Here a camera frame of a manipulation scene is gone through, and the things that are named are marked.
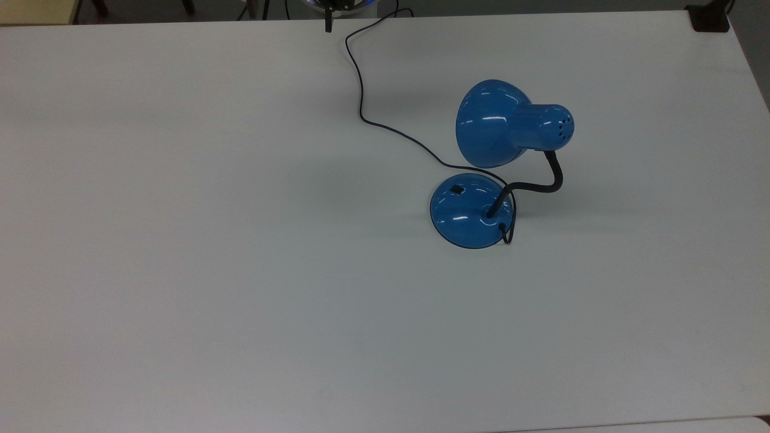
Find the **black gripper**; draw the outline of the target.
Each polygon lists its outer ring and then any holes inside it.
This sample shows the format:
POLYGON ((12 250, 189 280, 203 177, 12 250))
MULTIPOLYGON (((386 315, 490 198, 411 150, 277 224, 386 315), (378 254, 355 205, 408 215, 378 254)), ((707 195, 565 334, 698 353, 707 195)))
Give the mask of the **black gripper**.
POLYGON ((328 0, 324 1, 325 32, 331 33, 333 29, 333 12, 350 12, 355 9, 357 2, 354 0, 328 0))

